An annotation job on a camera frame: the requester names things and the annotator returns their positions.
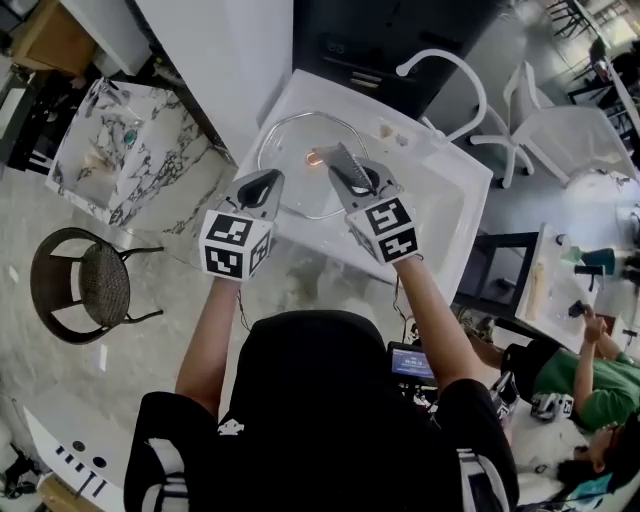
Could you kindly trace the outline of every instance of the white chair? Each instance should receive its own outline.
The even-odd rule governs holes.
[[[420,120],[430,130],[434,132],[436,138],[440,142],[449,143],[454,141],[461,135],[464,135],[465,133],[473,130],[476,126],[478,126],[482,122],[488,106],[487,94],[484,90],[484,87],[482,86],[482,82],[480,81],[480,78],[478,78],[478,75],[476,75],[476,72],[473,69],[471,69],[469,64],[467,64],[457,55],[454,55],[453,53],[450,53],[450,52],[445,52],[444,50],[436,50],[434,48],[431,48],[429,50],[421,50],[418,53],[416,53],[413,57],[411,57],[407,62],[399,65],[396,68],[396,73],[398,74],[398,76],[407,76],[413,66],[415,66],[418,62],[420,62],[422,59],[425,59],[427,57],[440,57],[441,59],[446,59],[449,62],[453,62],[456,66],[458,66],[462,70],[462,72],[465,75],[467,75],[469,80],[471,80],[471,84],[473,85],[473,88],[475,89],[476,94],[478,95],[478,109],[475,117],[471,121],[469,121],[467,124],[465,124],[464,126],[461,126],[454,132],[450,133],[449,135],[445,135],[440,130],[438,130],[433,125],[433,123],[429,121],[429,119],[427,119],[427,116],[422,116],[420,118]]]
[[[607,119],[597,108],[554,106],[536,89],[533,68],[527,62],[511,75],[503,93],[508,106],[508,125],[490,106],[487,114],[498,126],[499,135],[474,135],[471,145],[499,144],[507,150],[507,165],[500,186],[509,188],[516,157],[527,174],[534,168],[523,146],[556,176],[563,186],[592,169],[617,171],[636,179],[629,155]]]

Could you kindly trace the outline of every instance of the electronic device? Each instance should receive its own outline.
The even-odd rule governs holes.
[[[438,384],[422,347],[392,341],[387,354],[389,370],[401,393],[428,409],[438,398]]]

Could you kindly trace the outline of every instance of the sink faucet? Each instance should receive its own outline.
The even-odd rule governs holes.
[[[573,267],[573,272],[576,275],[582,274],[591,276],[591,284],[589,285],[590,292],[593,291],[593,282],[595,281],[596,276],[602,276],[602,290],[604,290],[604,265],[576,265]]]
[[[120,88],[108,78],[103,78],[100,85],[90,91],[89,94],[89,105],[87,106],[85,117],[91,117],[93,109],[102,94],[106,94],[116,105],[121,107],[126,107],[131,99],[129,91],[121,91]]]

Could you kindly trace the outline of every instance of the small white object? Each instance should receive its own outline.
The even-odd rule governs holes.
[[[100,362],[99,366],[103,372],[107,371],[107,352],[109,349],[104,343],[100,344]]]
[[[13,268],[13,265],[9,265],[9,277],[13,279],[14,283],[17,283],[18,281],[20,281],[20,276],[18,275],[18,271],[15,268]]]
[[[246,281],[269,255],[273,226],[273,222],[209,210],[199,239],[202,270]]]
[[[218,427],[218,433],[223,436],[237,436],[238,433],[243,430],[244,425],[241,425],[234,419],[230,419],[224,425]]]
[[[358,243],[386,265],[418,252],[414,215],[411,198],[403,192],[350,213],[345,221]]]

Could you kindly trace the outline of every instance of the tiled floor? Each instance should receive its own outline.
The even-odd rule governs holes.
[[[127,262],[132,316],[157,308],[165,314],[138,325],[119,326],[89,345],[65,344],[45,329],[35,313],[29,271],[39,243],[67,226],[89,229],[120,249],[188,243],[171,240],[174,235],[154,240],[157,235],[136,233],[154,242],[148,244],[74,209],[45,188],[43,176],[5,169],[0,181],[0,416],[15,427],[18,440],[26,445],[28,438],[11,397],[19,405],[55,383],[132,431],[142,395],[173,388],[211,285],[208,276],[171,254],[134,255]],[[72,255],[78,249],[61,251]],[[242,297],[250,322],[293,309],[338,308],[371,318],[387,341],[399,340],[402,333],[402,322],[392,308],[391,286],[285,241],[275,246],[269,260],[243,287]],[[61,320],[79,330],[95,328],[82,307],[66,310]],[[236,314],[223,404],[230,396],[246,334]],[[99,368],[102,345],[108,349],[106,371]]]
[[[556,102],[566,101],[563,87],[574,64],[567,62],[563,51],[551,39],[540,5],[528,0],[495,21],[468,62],[484,82],[489,102],[502,113],[502,89],[523,58],[535,67],[545,92]],[[474,103],[470,86],[454,76],[428,115],[436,126],[449,131],[466,121]],[[500,176],[503,164],[499,156],[465,149]],[[610,177],[597,175],[563,190],[538,169],[534,176],[516,177],[507,191],[491,190],[482,228],[493,233],[525,231],[546,221],[566,230],[584,246],[625,244],[636,197],[636,185],[620,187]],[[35,314],[29,269],[38,244],[56,229],[72,225],[89,229],[119,248],[158,243],[171,247],[168,253],[137,255],[127,263],[132,314],[158,307],[165,314],[139,325],[120,326],[87,346],[70,346],[53,337]],[[193,251],[172,256],[177,254],[176,247],[191,247],[192,241],[162,239],[149,233],[134,235],[98,224],[74,210],[45,189],[38,175],[7,169],[0,178],[0,416],[14,427],[20,443],[28,446],[29,438],[11,397],[19,405],[54,383],[62,383],[132,431],[142,395],[172,389],[211,280],[189,264],[194,262]],[[291,309],[345,308],[373,319],[386,341],[399,340],[402,332],[392,299],[392,287],[287,242],[274,248],[258,275],[243,288],[250,321]],[[72,317],[69,320],[78,322],[80,315]],[[236,315],[223,404],[229,398],[246,334]],[[108,350],[105,371],[99,368],[103,345]]]

